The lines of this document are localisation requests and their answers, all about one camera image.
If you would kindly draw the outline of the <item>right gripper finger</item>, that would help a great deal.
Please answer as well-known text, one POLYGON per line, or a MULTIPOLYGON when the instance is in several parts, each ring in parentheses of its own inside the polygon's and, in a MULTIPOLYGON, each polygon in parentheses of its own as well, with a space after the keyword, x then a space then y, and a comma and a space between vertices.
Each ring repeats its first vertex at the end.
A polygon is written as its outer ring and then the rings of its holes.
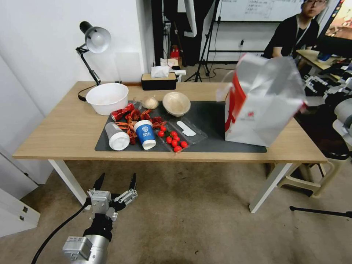
POLYGON ((322 84, 322 79, 318 76, 311 76, 311 75, 304 75, 303 76, 303 80, 306 84, 309 84, 309 83, 321 83, 322 84))
POLYGON ((323 96, 325 91, 327 90, 327 86, 323 85, 320 82, 307 84, 307 95, 308 96, 323 96))

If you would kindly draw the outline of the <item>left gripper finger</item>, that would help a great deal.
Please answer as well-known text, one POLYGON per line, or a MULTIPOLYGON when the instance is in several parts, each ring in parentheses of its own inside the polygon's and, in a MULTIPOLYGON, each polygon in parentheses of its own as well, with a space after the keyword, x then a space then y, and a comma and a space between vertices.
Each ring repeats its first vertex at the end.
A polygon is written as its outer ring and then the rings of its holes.
POLYGON ((138 196, 136 190, 136 173, 133 174, 129 189, 117 197, 117 202, 125 205, 130 204, 138 196))
POLYGON ((105 173, 102 173, 101 176, 95 181, 95 183, 94 183, 94 185, 93 185, 93 188, 92 188, 92 189, 89 189, 89 190, 87 191, 87 193, 88 193, 89 196, 92 196, 95 192, 101 190, 101 187, 102 187, 104 178, 105 178, 105 173))

